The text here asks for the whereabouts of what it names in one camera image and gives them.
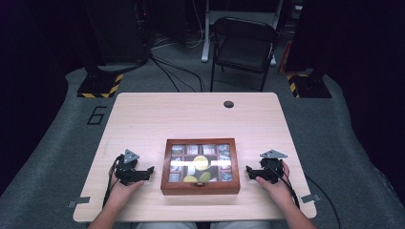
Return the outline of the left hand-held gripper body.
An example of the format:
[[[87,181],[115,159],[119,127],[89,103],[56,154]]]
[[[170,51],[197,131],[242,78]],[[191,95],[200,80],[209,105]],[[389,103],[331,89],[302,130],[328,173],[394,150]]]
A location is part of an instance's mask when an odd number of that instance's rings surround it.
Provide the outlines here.
[[[139,155],[126,149],[123,155],[120,155],[117,160],[115,171],[116,178],[124,184],[135,183],[139,181],[137,171],[135,170],[138,164]]]

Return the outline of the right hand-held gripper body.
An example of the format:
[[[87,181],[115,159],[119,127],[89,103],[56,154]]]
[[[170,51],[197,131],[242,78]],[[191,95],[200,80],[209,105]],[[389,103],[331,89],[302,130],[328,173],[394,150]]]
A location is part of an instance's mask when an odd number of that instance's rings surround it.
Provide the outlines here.
[[[277,183],[284,175],[283,159],[288,156],[276,150],[270,150],[260,154],[260,157],[262,158],[260,164],[264,169],[262,178],[272,184]]]

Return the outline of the wooden box with glass lid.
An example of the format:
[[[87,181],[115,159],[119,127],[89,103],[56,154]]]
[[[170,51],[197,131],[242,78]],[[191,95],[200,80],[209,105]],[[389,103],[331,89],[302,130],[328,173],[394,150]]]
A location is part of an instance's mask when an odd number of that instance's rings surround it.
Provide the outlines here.
[[[221,155],[218,146],[228,144],[230,150],[231,168],[221,168]],[[173,155],[172,147],[182,145],[184,151],[182,155]],[[188,145],[198,145],[199,152],[196,155],[187,153]],[[203,145],[214,145],[215,155],[204,155]],[[196,170],[195,175],[198,180],[204,172],[211,173],[211,179],[208,182],[183,182],[183,178],[188,176],[187,167],[193,166],[193,159],[196,156],[205,156],[209,161],[209,168],[204,171]],[[180,171],[171,171],[171,160],[180,157],[182,160],[182,169]],[[221,172],[229,172],[233,176],[232,181],[222,181]],[[179,182],[170,182],[170,174],[180,174]],[[201,138],[201,139],[168,139],[166,141],[165,157],[162,169],[160,189],[166,196],[183,196],[183,195],[236,195],[241,189],[239,175],[238,158],[236,154],[236,144],[234,138]]]

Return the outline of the person's right hand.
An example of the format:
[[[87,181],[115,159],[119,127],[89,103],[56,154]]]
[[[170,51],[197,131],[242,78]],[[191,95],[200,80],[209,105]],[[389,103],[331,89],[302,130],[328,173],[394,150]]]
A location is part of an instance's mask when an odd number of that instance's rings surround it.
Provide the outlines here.
[[[279,207],[283,202],[293,202],[292,193],[290,191],[290,182],[288,180],[289,167],[283,162],[284,175],[277,183],[270,183],[261,177],[257,177],[255,180],[268,192],[270,198]]]

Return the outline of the person's left hand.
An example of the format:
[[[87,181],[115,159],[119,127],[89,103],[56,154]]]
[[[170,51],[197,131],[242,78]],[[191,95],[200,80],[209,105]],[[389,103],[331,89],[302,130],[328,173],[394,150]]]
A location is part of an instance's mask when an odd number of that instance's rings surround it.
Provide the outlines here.
[[[121,209],[126,205],[130,197],[144,184],[144,181],[138,181],[128,186],[118,182],[111,190],[110,196],[106,203],[107,206]]]

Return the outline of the grey tape piece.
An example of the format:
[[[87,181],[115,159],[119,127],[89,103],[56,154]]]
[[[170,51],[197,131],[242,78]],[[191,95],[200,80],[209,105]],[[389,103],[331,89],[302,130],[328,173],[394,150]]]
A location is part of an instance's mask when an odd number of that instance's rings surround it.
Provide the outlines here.
[[[322,198],[319,195],[314,194],[314,195],[300,196],[300,199],[303,203],[308,203],[320,201]]]
[[[89,203],[91,197],[80,197],[75,200],[70,200],[67,204],[68,208],[75,208],[78,204]]]

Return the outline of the person's right leg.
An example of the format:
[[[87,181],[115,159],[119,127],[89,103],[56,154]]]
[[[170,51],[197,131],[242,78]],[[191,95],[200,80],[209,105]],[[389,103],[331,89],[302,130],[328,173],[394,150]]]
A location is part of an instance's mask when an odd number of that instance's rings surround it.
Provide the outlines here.
[[[210,229],[269,229],[269,221],[221,221],[212,222]]]

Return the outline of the hazard striped stand base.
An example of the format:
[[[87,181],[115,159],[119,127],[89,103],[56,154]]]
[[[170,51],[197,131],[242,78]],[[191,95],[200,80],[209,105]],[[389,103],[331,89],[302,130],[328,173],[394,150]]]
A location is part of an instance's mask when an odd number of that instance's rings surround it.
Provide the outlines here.
[[[297,98],[331,98],[331,94],[322,78],[311,74],[288,74],[287,80],[292,95]]]
[[[105,73],[99,76],[87,75],[77,90],[77,97],[108,98],[112,97],[118,89],[123,75]]]

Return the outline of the red board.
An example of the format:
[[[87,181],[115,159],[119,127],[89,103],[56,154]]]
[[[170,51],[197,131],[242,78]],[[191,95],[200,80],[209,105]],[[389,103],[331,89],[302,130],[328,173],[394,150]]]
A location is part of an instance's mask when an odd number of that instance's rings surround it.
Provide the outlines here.
[[[288,56],[289,56],[291,43],[292,43],[292,41],[288,41],[286,43],[286,45],[285,45],[283,55],[282,55],[282,58],[281,58],[281,61],[280,61],[280,65],[279,65],[279,68],[278,68],[278,73],[281,73],[281,74],[286,73],[286,64],[288,62]]]

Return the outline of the black folding chair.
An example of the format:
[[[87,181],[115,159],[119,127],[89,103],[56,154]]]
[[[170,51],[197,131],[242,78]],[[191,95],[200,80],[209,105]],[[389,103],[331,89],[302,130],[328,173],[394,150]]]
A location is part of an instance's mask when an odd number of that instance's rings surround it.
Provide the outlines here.
[[[264,89],[275,45],[277,31],[269,24],[235,17],[221,17],[212,27],[214,52],[210,75],[213,91],[216,67],[230,68],[262,76]]]

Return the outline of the black equipment stand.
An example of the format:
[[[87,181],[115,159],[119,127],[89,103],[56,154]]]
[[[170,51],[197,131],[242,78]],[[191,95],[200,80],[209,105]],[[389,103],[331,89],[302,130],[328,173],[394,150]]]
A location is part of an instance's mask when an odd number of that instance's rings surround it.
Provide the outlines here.
[[[81,3],[92,25],[104,65],[127,65],[132,71],[148,61],[137,0],[81,0]]]

